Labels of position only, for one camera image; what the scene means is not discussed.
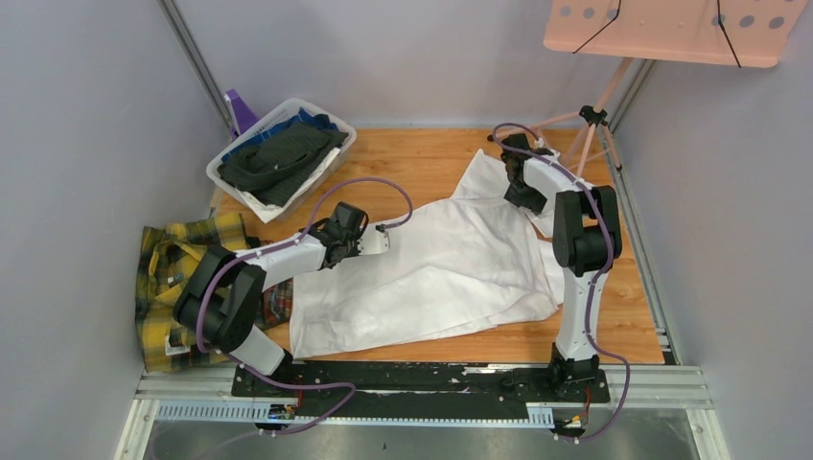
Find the white long sleeve shirt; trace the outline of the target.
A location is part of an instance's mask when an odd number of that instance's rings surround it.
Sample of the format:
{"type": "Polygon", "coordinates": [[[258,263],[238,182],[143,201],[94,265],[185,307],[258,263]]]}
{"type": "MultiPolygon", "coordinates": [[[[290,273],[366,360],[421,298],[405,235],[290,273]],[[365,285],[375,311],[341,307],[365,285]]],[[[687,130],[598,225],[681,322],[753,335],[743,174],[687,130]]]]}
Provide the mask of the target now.
{"type": "Polygon", "coordinates": [[[296,276],[297,358],[473,334],[549,318],[582,324],[585,284],[558,265],[539,218],[504,198],[503,164],[474,155],[452,196],[416,209],[382,254],[296,276]]]}

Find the white plastic laundry basket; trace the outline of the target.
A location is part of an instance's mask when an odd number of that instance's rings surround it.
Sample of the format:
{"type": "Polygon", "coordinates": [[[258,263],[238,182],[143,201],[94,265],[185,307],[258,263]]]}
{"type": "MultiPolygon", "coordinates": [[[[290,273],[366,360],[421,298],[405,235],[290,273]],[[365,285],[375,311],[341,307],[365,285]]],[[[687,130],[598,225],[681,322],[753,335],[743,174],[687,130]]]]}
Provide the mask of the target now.
{"type": "Polygon", "coordinates": [[[348,151],[357,140],[357,137],[357,131],[335,114],[302,99],[289,98],[273,108],[268,114],[259,118],[252,126],[244,128],[241,134],[227,148],[209,162],[206,167],[206,174],[225,194],[232,196],[251,210],[262,223],[283,221],[290,217],[331,174],[335,173],[345,163],[349,156],[348,151]],[[304,181],[304,184],[284,206],[265,205],[252,194],[239,191],[221,178],[219,173],[220,165],[238,148],[259,145],[270,138],[272,134],[279,132],[285,122],[304,121],[303,115],[305,114],[311,118],[325,115],[328,122],[334,124],[337,130],[345,133],[347,137],[338,148],[333,149],[327,155],[325,161],[304,181]]]}

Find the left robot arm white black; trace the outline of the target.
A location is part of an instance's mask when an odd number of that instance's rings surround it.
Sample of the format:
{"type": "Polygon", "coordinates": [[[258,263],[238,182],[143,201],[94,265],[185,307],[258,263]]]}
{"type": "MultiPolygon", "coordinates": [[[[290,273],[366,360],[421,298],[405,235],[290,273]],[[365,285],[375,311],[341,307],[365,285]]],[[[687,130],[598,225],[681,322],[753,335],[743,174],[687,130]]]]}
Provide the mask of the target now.
{"type": "Polygon", "coordinates": [[[357,257],[368,222],[364,211],[341,202],[306,233],[277,244],[241,253],[211,246],[175,302],[173,318],[193,333],[201,320],[201,343],[258,371],[257,383],[271,396],[284,395],[294,374],[283,363],[286,351],[255,325],[264,292],[357,257]]]}

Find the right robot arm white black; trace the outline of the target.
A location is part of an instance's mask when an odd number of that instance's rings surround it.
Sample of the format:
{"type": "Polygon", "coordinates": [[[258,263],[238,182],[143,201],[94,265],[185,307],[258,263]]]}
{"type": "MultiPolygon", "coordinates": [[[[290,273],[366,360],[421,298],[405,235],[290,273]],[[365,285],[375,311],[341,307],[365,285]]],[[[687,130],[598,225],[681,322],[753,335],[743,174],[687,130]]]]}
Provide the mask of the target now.
{"type": "Polygon", "coordinates": [[[603,288],[622,249],[616,191],[580,179],[553,151],[531,148],[523,134],[498,144],[509,180],[504,198],[536,215],[553,213],[551,242],[565,275],[565,293],[547,386],[556,398],[571,400],[598,379],[602,352],[594,329],[603,288]]]}

